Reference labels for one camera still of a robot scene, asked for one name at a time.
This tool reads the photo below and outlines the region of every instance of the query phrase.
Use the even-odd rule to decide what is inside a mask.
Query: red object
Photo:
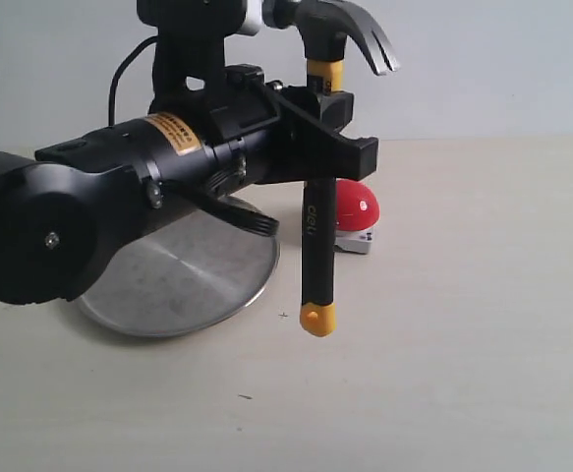
[[[380,220],[380,206],[366,185],[352,180],[339,180],[337,186],[337,229],[364,231]]]

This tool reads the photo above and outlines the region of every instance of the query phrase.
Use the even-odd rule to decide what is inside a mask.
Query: white wall
[[[573,0],[361,0],[403,70],[376,78],[355,47],[350,134],[384,139],[573,133]],[[105,125],[115,67],[143,38],[135,2],[0,0],[0,146],[43,146]],[[298,83],[293,30],[233,38],[230,62]],[[276,49],[288,48],[286,53]],[[149,51],[120,90],[119,118],[150,100]]]

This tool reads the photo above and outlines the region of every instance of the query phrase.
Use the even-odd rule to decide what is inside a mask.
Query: beige table surface
[[[369,183],[377,241],[338,257],[324,340],[297,318],[300,185],[241,194],[282,259],[216,327],[0,305],[0,472],[573,471],[573,138],[388,143]]]

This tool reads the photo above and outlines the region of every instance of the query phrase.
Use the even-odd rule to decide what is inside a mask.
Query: round metal plate
[[[251,305],[278,259],[275,238],[197,211],[124,248],[76,303],[94,321],[124,334],[179,336]]]

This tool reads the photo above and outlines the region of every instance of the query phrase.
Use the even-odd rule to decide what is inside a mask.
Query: robotic arm
[[[0,151],[1,302],[74,300],[120,249],[197,208],[246,231],[274,235],[277,221],[222,199],[245,187],[360,181],[376,171],[378,140],[340,135],[353,116],[352,93],[267,84],[260,67],[226,65],[225,38],[256,34],[262,13],[270,25],[299,28],[307,51],[322,52],[331,37],[344,53],[349,35],[377,74],[396,68],[379,26],[350,2],[138,0],[140,19],[158,30],[151,41],[156,53],[148,115],[40,149],[35,160]],[[342,59],[333,55],[318,59]],[[191,90],[189,78],[203,80],[204,88]],[[304,208],[303,305],[323,307],[333,300],[315,299],[315,286],[333,287],[328,254],[335,204],[311,202]],[[315,236],[310,228],[320,234],[318,222],[330,218],[325,231],[332,238],[307,244]],[[321,250],[325,256],[315,261]],[[317,336],[334,326],[333,319],[302,323]]]

